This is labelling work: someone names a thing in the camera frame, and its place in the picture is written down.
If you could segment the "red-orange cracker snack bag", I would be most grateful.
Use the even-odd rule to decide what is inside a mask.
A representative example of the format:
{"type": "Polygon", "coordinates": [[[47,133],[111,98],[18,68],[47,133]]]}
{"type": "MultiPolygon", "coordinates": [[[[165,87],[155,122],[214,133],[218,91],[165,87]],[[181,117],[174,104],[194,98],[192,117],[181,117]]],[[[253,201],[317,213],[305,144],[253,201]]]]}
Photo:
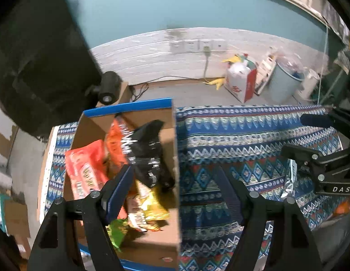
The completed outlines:
{"type": "Polygon", "coordinates": [[[92,191],[100,191],[108,182],[107,156],[103,140],[65,153],[66,173],[74,199],[83,199],[92,191]]]}

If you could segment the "orange black chip bag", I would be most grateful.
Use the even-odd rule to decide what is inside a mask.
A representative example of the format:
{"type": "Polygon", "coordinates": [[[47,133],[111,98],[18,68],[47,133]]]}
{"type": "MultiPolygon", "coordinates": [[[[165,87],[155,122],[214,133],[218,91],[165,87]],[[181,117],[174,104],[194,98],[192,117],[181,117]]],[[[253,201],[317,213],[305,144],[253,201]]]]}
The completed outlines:
{"type": "Polygon", "coordinates": [[[145,183],[157,183],[168,175],[160,142],[163,126],[163,121],[155,119],[130,130],[123,117],[115,117],[104,140],[110,176],[125,165],[133,165],[136,178],[145,183]]]}

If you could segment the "black silver snack packet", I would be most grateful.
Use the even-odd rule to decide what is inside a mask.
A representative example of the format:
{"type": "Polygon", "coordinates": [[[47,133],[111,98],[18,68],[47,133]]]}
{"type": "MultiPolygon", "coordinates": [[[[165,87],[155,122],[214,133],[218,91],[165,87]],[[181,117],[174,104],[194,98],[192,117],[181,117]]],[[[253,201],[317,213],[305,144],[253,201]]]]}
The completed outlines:
{"type": "Polygon", "coordinates": [[[296,161],[289,159],[287,173],[284,177],[284,186],[280,195],[281,200],[295,196],[295,184],[297,181],[298,167],[296,161]]]}

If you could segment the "green snack bag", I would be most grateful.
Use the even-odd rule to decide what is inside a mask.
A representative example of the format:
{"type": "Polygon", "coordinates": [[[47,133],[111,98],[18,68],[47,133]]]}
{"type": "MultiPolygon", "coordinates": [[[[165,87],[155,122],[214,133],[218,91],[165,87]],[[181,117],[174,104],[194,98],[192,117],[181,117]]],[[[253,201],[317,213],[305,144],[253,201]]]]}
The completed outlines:
{"type": "Polygon", "coordinates": [[[125,236],[127,235],[128,228],[129,226],[127,219],[116,219],[106,226],[108,236],[116,251],[121,251],[121,245],[125,236]]]}

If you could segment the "white electric kettle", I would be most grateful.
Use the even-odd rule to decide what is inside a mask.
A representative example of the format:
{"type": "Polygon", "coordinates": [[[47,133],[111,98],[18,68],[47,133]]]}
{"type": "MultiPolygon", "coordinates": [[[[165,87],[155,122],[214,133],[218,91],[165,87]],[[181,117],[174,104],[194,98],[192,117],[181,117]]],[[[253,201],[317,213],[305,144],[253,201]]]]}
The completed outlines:
{"type": "Polygon", "coordinates": [[[297,100],[309,100],[312,92],[320,81],[320,75],[313,69],[305,69],[304,80],[295,93],[297,100]]]}

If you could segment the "yellow snack bag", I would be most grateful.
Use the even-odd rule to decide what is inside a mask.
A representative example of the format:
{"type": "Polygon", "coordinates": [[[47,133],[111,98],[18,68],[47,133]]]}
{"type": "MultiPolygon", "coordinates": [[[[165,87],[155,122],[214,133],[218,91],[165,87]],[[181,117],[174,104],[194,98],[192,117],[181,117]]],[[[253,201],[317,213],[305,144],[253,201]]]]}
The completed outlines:
{"type": "Polygon", "coordinates": [[[135,189],[127,196],[129,227],[139,232],[161,231],[160,222],[165,222],[170,213],[160,204],[155,188],[148,188],[135,180],[135,189]]]}

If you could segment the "light blue trash bin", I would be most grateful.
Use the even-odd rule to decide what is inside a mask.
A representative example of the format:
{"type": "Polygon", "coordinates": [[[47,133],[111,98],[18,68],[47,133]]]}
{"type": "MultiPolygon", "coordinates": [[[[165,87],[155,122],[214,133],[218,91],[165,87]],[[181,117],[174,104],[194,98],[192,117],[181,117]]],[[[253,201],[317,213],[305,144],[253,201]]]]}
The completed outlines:
{"type": "Polygon", "coordinates": [[[275,103],[283,103],[293,96],[303,81],[303,72],[294,71],[277,62],[269,83],[271,100],[275,103]]]}

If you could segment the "blue cardboard storage box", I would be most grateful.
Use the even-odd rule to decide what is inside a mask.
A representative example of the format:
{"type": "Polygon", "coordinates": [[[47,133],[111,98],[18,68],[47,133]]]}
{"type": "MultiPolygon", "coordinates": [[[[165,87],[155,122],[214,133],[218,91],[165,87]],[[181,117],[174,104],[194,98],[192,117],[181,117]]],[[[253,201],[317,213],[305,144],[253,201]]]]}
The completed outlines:
{"type": "MultiPolygon", "coordinates": [[[[84,147],[103,140],[112,121],[120,116],[128,128],[138,128],[150,121],[161,120],[160,143],[167,169],[178,180],[176,119],[171,98],[137,101],[102,106],[83,112],[72,142],[72,148],[84,147]]],[[[125,243],[115,251],[106,229],[99,222],[99,211],[106,209],[105,218],[114,218],[125,202],[126,194],[135,186],[135,168],[126,165],[119,176],[109,182],[105,194],[93,194],[80,208],[85,222],[77,224],[79,249],[89,253],[95,270],[178,270],[180,248],[179,186],[161,195],[170,217],[161,231],[148,232],[125,243]]]]}

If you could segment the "white cardboard packaging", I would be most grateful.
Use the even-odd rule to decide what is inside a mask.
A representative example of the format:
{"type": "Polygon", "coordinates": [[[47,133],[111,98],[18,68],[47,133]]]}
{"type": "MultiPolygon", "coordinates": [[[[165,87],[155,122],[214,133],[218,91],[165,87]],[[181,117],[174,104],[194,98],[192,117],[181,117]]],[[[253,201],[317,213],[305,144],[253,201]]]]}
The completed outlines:
{"type": "Polygon", "coordinates": [[[273,70],[276,66],[277,55],[268,53],[257,66],[257,76],[255,81],[255,94],[259,96],[268,84],[273,70]]]}

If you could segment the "red white paper bag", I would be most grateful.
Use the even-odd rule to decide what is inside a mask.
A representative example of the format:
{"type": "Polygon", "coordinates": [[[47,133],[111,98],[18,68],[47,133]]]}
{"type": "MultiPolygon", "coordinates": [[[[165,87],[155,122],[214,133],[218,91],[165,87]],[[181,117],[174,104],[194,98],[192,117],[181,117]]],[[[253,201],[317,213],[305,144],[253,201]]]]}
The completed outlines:
{"type": "Polygon", "coordinates": [[[236,54],[223,63],[227,64],[225,88],[241,103],[253,97],[257,77],[257,64],[248,54],[236,54]]]}

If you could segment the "yellow banana peel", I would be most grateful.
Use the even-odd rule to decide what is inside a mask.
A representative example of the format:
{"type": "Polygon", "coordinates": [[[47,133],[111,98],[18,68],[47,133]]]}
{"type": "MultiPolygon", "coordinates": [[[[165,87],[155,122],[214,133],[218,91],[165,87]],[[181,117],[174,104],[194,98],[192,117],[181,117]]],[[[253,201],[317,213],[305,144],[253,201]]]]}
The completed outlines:
{"type": "Polygon", "coordinates": [[[205,79],[204,80],[204,84],[206,85],[210,85],[210,86],[215,86],[215,89],[218,91],[225,83],[225,79],[224,78],[216,78],[213,79],[211,81],[205,79]]]}

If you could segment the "white wall socket strip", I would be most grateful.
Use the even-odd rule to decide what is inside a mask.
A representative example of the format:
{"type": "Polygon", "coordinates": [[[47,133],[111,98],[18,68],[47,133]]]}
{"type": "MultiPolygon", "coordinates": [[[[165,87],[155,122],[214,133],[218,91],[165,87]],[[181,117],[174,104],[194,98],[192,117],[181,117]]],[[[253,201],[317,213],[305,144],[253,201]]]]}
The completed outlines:
{"type": "Polygon", "coordinates": [[[169,43],[170,52],[178,53],[197,53],[197,52],[225,52],[228,43],[224,39],[184,39],[172,40],[169,43]]]}

